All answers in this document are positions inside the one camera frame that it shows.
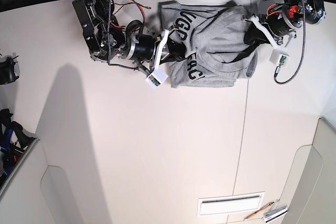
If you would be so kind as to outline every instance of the air vent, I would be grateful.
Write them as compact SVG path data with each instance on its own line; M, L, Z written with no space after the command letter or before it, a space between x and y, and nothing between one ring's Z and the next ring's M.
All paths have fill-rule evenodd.
M260 208L264 194L263 191L262 193L199 199L197 216L255 211Z

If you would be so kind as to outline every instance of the pencil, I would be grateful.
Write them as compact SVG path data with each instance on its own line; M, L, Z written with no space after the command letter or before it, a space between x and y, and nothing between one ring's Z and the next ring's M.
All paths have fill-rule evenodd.
M252 218L253 216L257 215L258 213L260 213L261 211L264 211L265 209L271 207L274 204L274 202L268 203L266 206L260 208L258 211L254 212L253 214L247 216L244 220L247 220L249 218Z

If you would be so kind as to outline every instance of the black lettering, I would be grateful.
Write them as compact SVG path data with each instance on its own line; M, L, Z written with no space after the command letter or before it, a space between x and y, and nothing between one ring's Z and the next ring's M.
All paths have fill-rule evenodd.
M196 19L196 16L192 13L187 13L187 12L180 12L180 15L184 18L186 18L190 23L192 22L192 20L186 15L189 14L190 16L192 16L194 19Z
M191 80L195 80L197 77L196 77L196 76L193 76L192 74L194 74L194 73L196 73L196 72L199 73L199 74L198 74L198 77L201 77L201 76L203 75L203 73L202 73L201 71L199 71L199 70L197 70L197 69L193 69L193 70L191 70L191 71L188 73L188 75L189 75L189 79L191 79Z
M181 31L181 30L177 30L180 34L182 34L183 36L181 36L181 40L185 41L188 37L188 34L185 31Z
M179 28L182 28L182 29L184 29L184 30L186 30L186 31L189 31L190 30L190 24L187 22L187 21L185 21L184 19L182 19L182 18L178 18L177 20L176 20L176 25L179 27Z
M196 53L193 53L192 55L189 55L188 60L192 60L193 56L195 56L195 59L196 59Z
M190 71L192 68L197 67L197 61L196 60L192 60L191 62L188 63L189 68L187 69L187 71Z

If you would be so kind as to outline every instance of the gray t-shirt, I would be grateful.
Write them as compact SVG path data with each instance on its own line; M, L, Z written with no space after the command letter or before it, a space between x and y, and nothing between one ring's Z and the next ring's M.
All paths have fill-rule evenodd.
M250 78L257 64L253 47L244 44L246 8L161 5L162 26L178 27L170 38L186 46L186 60L168 63L172 87L232 87Z

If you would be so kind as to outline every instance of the white bracket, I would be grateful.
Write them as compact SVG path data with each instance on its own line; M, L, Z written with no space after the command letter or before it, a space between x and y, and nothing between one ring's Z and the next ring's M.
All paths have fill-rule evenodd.
M253 24L260 30L262 31L263 34L265 34L266 38L274 48L271 57L269 59L270 62L272 62L274 65L285 67L286 64L288 63L290 56L288 54L287 46L289 45L290 41L293 38L293 34L290 34L290 37L288 39L288 42L285 46L280 46L276 43L274 40L273 36L271 33L267 30L265 26L263 26L259 22L259 17L253 15L250 20L253 22Z
M160 69L162 51L163 47L167 44L168 37L169 37L169 31L165 29L161 33L162 39L159 42L159 45L156 49L153 71L146 78L146 82L152 88L155 89L168 78L168 74L166 74L162 69Z

